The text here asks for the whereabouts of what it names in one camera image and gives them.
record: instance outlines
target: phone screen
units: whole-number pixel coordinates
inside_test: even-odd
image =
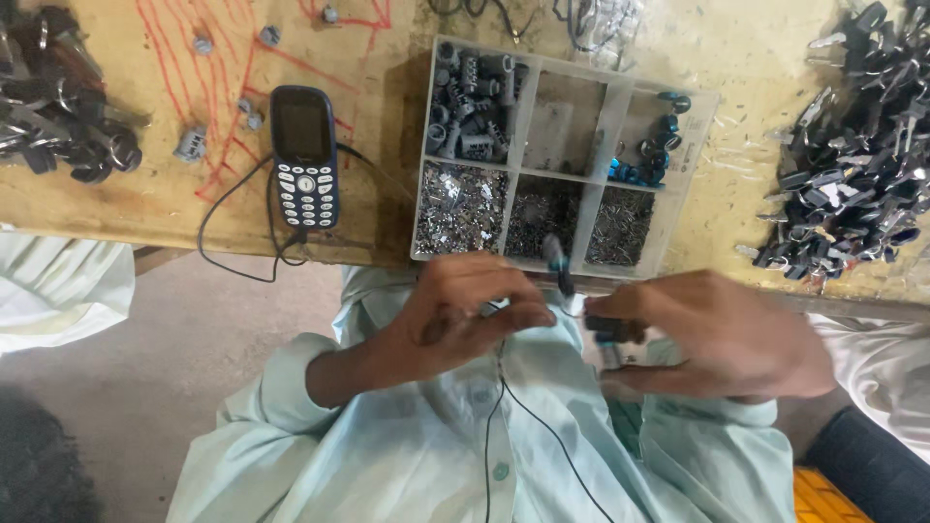
[[[313,91],[274,93],[272,134],[274,151],[287,163],[320,166],[332,159],[326,100]]]

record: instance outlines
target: mobile phone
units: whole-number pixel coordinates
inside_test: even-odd
[[[320,89],[280,86],[272,92],[273,176],[285,221],[330,229],[339,219],[333,106]]]

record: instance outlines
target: yellow crate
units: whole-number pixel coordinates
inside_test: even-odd
[[[794,514],[798,523],[872,523],[826,477],[811,468],[794,467]]]

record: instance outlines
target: hand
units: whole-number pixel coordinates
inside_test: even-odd
[[[802,315],[710,271],[619,287],[585,306],[591,315],[642,320],[679,345],[680,365],[604,374],[644,393],[759,402],[836,386],[830,354]]]
[[[510,304],[481,317],[483,303]],[[501,256],[486,251],[438,256],[427,263],[401,313],[379,333],[406,381],[427,380],[484,355],[514,332],[551,327],[542,293]]]
[[[485,302],[510,304],[482,317]],[[484,355],[514,332],[551,327],[542,293],[504,258],[484,251],[437,256],[400,314],[374,338],[318,356],[307,367],[307,393],[322,407],[365,391],[429,380]]]

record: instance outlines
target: concrete floor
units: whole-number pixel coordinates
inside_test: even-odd
[[[271,272],[268,259],[216,257],[251,274]],[[278,277],[253,282],[189,255],[138,279],[125,322],[63,347],[0,358],[0,384],[33,394],[76,438],[104,521],[165,521],[188,445],[214,428],[221,399],[292,336],[331,335],[339,268],[283,266]],[[795,454],[848,403],[842,391],[783,402],[778,425]]]

